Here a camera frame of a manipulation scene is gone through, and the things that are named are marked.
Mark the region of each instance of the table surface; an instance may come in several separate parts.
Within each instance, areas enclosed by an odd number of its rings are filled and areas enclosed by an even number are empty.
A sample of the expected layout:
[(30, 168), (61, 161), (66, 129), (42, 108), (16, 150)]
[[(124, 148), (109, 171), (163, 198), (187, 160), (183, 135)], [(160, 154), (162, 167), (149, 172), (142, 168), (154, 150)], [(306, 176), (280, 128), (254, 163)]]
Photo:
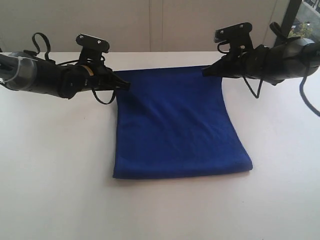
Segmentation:
[[(220, 56), (108, 53), (106, 62), (131, 70), (210, 65)], [(318, 109), (319, 79), (320, 71), (305, 86)], [(225, 78), (226, 108), (253, 170), (165, 180), (112, 178), (116, 102), (99, 104), (90, 92), (66, 100), (0, 88), (0, 239), (318, 239), (320, 119), (300, 98), (300, 81), (264, 83), (255, 99), (243, 80)]]

